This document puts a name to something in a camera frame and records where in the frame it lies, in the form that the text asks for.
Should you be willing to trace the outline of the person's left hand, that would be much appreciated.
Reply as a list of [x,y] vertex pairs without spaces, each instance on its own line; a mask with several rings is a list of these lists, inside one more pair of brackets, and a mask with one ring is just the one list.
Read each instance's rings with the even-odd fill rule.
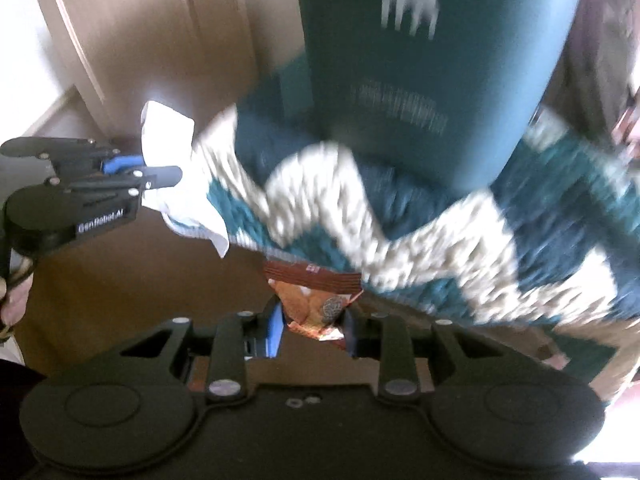
[[1,343],[4,344],[12,335],[14,327],[24,318],[29,292],[32,289],[34,274],[21,276],[12,287],[1,280]]

